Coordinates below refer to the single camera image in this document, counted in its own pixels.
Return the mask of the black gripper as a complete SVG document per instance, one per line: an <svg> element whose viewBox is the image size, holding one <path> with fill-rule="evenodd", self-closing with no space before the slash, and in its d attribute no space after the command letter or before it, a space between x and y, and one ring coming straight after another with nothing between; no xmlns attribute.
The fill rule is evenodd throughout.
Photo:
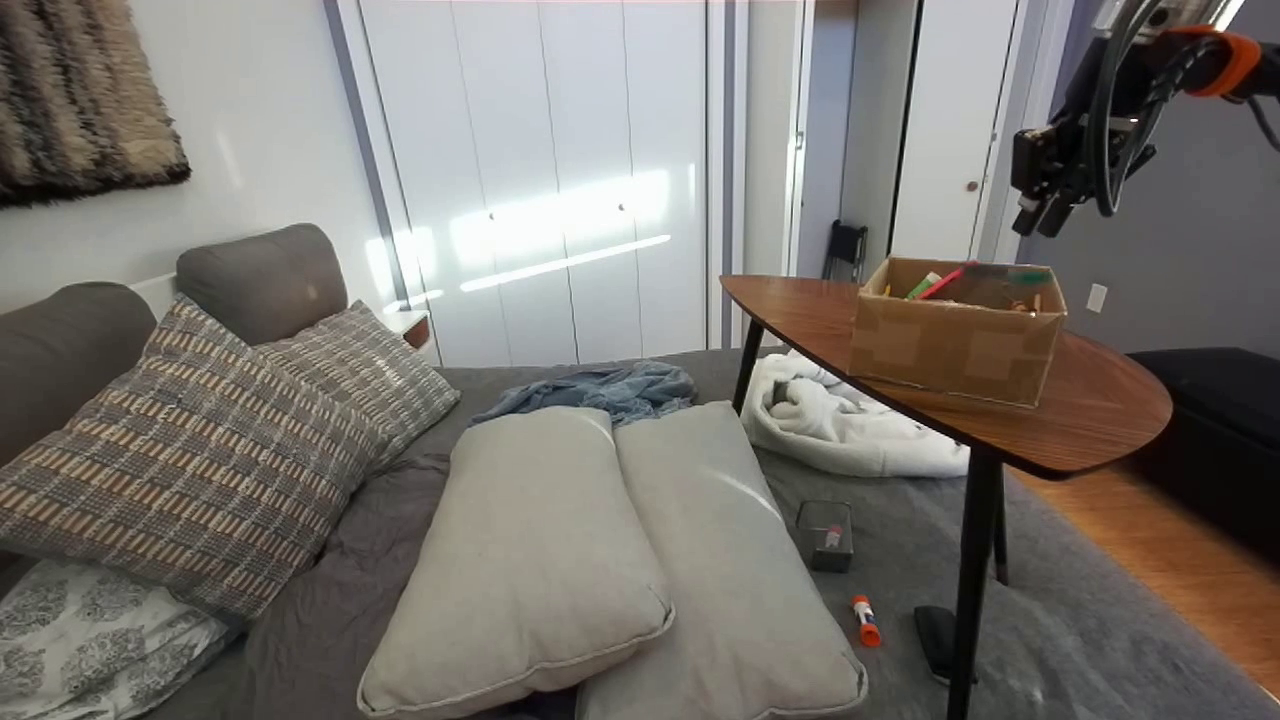
<svg viewBox="0 0 1280 720"><path fill-rule="evenodd" d="M1157 155L1154 127L1179 91L1179 52L1171 36L1089 42L1053 121L1013 136L1018 238L1062 238L1076 203L1122 208L1124 182Z"/></svg>

